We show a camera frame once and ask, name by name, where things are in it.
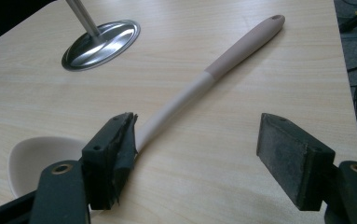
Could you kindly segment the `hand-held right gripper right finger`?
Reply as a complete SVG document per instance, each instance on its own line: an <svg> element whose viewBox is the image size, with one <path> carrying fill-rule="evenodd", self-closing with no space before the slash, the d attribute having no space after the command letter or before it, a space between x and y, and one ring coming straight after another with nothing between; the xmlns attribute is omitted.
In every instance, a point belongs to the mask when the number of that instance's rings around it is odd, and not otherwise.
<svg viewBox="0 0 357 224"><path fill-rule="evenodd" d="M335 151L289 119L261 115L256 155L300 211L319 211Z"/></svg>

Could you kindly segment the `white and pink silicone spoon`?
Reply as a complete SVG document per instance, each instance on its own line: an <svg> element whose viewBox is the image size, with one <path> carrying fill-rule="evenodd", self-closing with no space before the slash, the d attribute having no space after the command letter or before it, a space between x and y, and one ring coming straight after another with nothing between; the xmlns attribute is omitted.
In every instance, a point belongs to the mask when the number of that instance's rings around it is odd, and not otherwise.
<svg viewBox="0 0 357 224"><path fill-rule="evenodd" d="M137 149L141 150L174 115L267 44L284 23L283 15L265 19L219 56L136 132ZM35 190L44 168L58 161L79 158L80 150L85 145L84 141L57 136L34 137L19 142L12 148L7 160L8 184L13 195L19 198Z"/></svg>

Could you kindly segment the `metal stand with round base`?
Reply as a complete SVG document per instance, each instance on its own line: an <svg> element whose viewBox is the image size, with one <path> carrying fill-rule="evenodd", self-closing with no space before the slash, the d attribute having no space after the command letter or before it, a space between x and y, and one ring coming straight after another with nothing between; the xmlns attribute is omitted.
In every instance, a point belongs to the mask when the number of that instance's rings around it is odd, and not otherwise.
<svg viewBox="0 0 357 224"><path fill-rule="evenodd" d="M136 21L120 20L96 25L81 0L65 0L86 30L62 56L69 71L84 71L115 59L138 38Z"/></svg>

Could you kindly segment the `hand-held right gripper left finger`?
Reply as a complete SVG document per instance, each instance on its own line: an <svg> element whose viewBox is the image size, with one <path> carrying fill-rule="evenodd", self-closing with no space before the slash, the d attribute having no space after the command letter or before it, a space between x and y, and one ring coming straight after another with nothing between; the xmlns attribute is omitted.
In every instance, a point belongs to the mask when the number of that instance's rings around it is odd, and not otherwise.
<svg viewBox="0 0 357 224"><path fill-rule="evenodd" d="M110 210L134 166L137 154L132 112L109 119L82 149L87 199L92 210Z"/></svg>

